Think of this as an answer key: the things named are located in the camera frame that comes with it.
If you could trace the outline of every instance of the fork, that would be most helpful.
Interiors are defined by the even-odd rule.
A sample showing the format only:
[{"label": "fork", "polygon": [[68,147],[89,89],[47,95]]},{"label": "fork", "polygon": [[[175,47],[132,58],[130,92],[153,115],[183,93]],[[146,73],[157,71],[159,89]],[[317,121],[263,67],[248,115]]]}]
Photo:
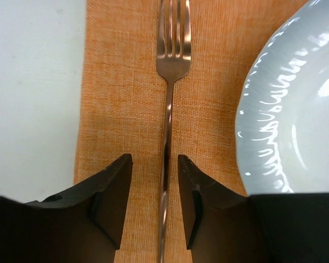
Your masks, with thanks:
[{"label": "fork", "polygon": [[190,3],[177,0],[177,16],[173,17],[173,0],[169,0],[168,23],[165,23],[165,3],[161,0],[157,36],[157,73],[167,81],[166,114],[164,118],[161,163],[160,214],[158,219],[158,263],[163,263],[168,208],[169,164],[171,157],[172,109],[174,83],[189,72],[191,61]]}]

